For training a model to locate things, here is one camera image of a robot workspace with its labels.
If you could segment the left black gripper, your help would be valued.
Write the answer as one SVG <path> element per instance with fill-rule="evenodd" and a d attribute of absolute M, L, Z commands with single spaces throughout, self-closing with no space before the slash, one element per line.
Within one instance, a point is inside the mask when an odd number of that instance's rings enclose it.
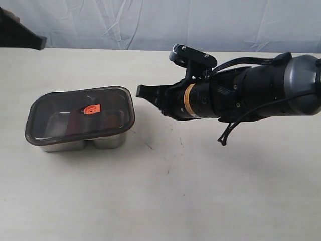
<path fill-rule="evenodd" d="M 1 8 L 1 47 L 43 50 L 47 38 L 21 24 L 20 18 Z"/>

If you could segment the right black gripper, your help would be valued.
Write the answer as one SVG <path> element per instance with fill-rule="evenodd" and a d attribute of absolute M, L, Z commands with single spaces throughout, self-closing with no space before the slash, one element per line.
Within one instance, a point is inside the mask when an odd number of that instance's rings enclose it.
<path fill-rule="evenodd" d="M 147 100 L 162 115 L 177 121 L 217 119 L 214 105 L 217 86 L 216 78 L 189 76 L 173 85 L 139 85 L 136 97 Z"/>

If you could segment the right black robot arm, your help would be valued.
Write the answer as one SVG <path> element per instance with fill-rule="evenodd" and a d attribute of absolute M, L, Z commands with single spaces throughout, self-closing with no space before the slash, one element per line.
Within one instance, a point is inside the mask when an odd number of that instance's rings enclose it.
<path fill-rule="evenodd" d="M 312 55 L 241 57 L 222 65 L 206 54 L 171 54 L 170 60 L 186 69 L 185 78 L 172 85 L 140 85 L 136 96 L 175 120 L 255 122 L 320 111 L 320 59 Z"/>

